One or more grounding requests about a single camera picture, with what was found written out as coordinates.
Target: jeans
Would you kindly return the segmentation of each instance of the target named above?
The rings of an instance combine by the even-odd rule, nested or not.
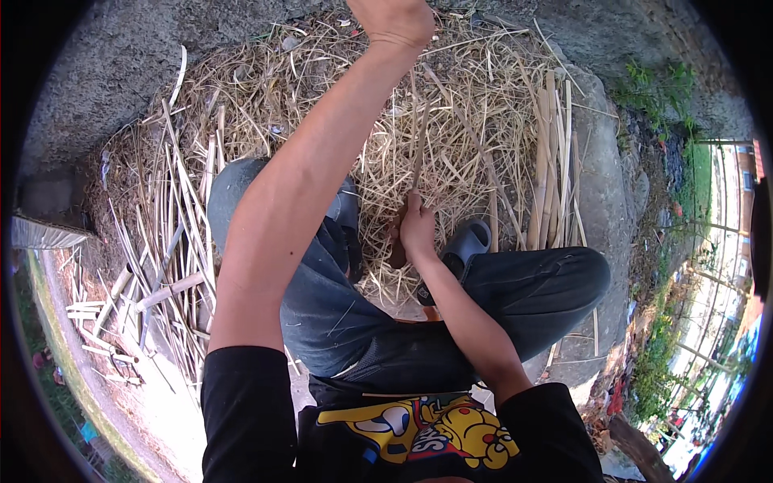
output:
[[[219,250],[240,197],[259,171],[254,163],[231,163],[213,183],[207,216]],[[219,186],[227,186],[228,193]],[[444,322],[395,321],[349,283],[347,267],[346,238],[326,216],[284,293],[279,313],[284,343],[314,376],[317,390],[312,394],[318,403],[328,399],[322,393],[336,390],[444,393],[467,390],[478,380]],[[571,247],[475,255],[461,285],[505,329],[526,361],[593,311],[609,277],[602,255]]]

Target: person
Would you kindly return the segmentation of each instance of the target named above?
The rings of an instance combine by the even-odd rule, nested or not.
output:
[[[566,386],[522,361],[599,303],[609,269],[583,247],[484,253],[488,227],[434,250],[411,192],[399,228],[442,321],[405,324],[362,275],[347,176],[393,87],[434,31],[424,0],[349,0],[370,45],[274,157],[230,163],[207,206],[223,262],[204,364],[204,481],[602,481]],[[298,415],[284,345],[317,407]],[[483,381],[496,415],[468,394]]]

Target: wall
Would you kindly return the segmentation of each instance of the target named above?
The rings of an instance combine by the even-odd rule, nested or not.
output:
[[[664,68],[684,61],[698,71],[693,114],[714,137],[748,138],[751,117],[727,61],[708,29],[682,0],[440,0],[441,7],[475,7],[533,27],[573,63],[607,85],[627,75],[630,58]],[[145,112],[151,95],[175,77],[179,45],[189,62],[280,22],[342,0],[101,0],[63,47],[43,88],[22,152],[23,211],[53,221],[61,205],[77,207],[83,158],[124,124]],[[69,179],[57,206],[38,206],[39,183],[50,173]],[[70,217],[76,223],[79,213]]]

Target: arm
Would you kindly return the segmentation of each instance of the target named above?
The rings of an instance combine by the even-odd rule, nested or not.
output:
[[[283,350],[284,290],[381,107],[434,30],[424,0],[349,0],[349,6],[370,47],[244,193],[228,231],[210,352],[232,345]]]
[[[495,405],[499,407],[511,396],[529,389],[532,383],[510,337],[467,295],[435,253],[434,213],[421,205],[418,191],[408,197],[400,239],[408,260],[432,293],[454,342],[494,393]]]

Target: yellow cartoon print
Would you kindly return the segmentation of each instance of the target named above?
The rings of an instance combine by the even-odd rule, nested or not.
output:
[[[317,424],[345,423],[375,444],[363,457],[402,464],[441,454],[457,454],[470,468],[497,470],[518,454],[499,420],[469,395],[422,396],[395,403],[323,411]]]

